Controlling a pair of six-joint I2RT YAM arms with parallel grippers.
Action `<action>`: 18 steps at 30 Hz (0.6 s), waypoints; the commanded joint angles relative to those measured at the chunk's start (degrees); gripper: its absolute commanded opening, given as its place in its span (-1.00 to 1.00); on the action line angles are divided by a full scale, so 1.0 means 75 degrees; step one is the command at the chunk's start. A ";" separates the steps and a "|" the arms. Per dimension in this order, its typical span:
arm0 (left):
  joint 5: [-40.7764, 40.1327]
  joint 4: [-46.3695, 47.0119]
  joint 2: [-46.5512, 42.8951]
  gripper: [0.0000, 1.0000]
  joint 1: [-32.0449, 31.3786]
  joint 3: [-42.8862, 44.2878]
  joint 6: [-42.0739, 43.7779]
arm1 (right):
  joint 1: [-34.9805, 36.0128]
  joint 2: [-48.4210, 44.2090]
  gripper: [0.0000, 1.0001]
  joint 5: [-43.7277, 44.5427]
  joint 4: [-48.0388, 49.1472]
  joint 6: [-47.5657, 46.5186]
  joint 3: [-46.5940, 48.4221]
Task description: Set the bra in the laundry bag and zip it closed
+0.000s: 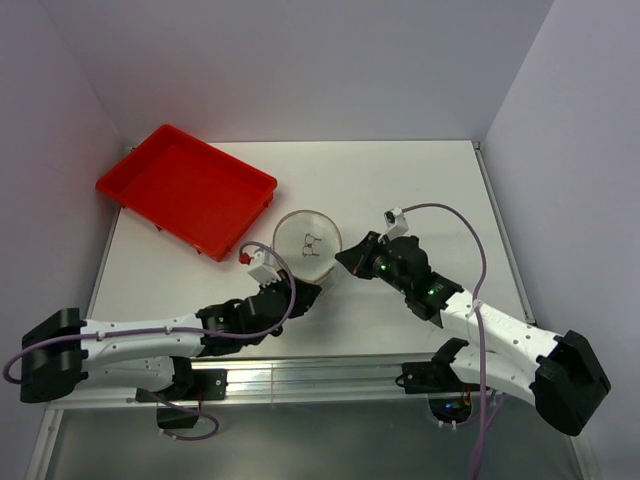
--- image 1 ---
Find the white mesh laundry bag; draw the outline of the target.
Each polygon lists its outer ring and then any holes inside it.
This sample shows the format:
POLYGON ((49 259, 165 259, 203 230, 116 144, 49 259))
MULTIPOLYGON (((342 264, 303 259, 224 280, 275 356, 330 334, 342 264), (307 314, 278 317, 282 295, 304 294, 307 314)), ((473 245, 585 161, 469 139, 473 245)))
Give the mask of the white mesh laundry bag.
POLYGON ((340 229, 326 214, 316 210, 296 210, 276 224, 272 248, 285 260, 294 276, 307 283, 325 283, 342 250, 340 229))

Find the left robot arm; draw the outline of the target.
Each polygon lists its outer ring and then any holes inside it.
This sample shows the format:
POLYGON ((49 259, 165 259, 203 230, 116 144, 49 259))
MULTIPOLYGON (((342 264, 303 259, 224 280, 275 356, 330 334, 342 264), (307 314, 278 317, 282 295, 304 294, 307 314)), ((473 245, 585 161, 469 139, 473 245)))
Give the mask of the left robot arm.
POLYGON ((239 260, 258 285, 195 313, 139 322, 84 319, 76 308, 57 311, 22 338, 19 354, 3 368, 26 404, 49 403, 77 386, 119 386, 183 399, 195 386, 196 358, 233 355, 283 333, 286 321, 307 314, 323 288, 294 274, 274 249, 250 242, 239 260))

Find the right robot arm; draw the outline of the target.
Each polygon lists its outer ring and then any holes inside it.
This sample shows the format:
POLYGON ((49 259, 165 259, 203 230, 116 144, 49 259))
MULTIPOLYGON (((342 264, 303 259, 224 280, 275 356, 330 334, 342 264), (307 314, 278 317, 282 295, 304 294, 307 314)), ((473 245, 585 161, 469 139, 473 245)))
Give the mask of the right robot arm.
POLYGON ((488 387, 530 403, 556 430, 582 432, 611 390, 583 335, 546 331, 474 299, 432 270, 415 236, 388 240, 370 232, 366 240, 360 273, 390 285, 415 316, 457 342, 456 352, 433 365, 438 386, 452 390, 471 382, 473 370, 484 371, 488 387))

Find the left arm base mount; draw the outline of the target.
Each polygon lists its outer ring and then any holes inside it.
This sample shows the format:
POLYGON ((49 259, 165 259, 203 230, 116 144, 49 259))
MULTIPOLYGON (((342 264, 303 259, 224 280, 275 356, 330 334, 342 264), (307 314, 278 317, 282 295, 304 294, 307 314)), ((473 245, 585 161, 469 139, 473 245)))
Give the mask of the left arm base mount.
POLYGON ((225 398, 228 371, 226 369, 195 369, 185 357, 164 357, 168 360, 169 383, 161 389, 138 388, 135 401, 153 402, 152 394, 167 401, 221 401, 225 398))

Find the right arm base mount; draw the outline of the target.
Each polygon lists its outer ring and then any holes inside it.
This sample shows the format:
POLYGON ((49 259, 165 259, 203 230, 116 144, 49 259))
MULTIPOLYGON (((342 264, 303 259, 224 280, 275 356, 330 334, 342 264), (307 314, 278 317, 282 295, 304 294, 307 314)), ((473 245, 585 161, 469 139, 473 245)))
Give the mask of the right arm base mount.
POLYGON ((406 394, 434 394, 434 393, 468 393, 480 390, 480 385, 461 381, 451 364, 456 355, 469 342, 452 338, 441 346, 429 361, 405 362, 401 365, 401 374, 394 380, 395 384, 403 388, 406 394))

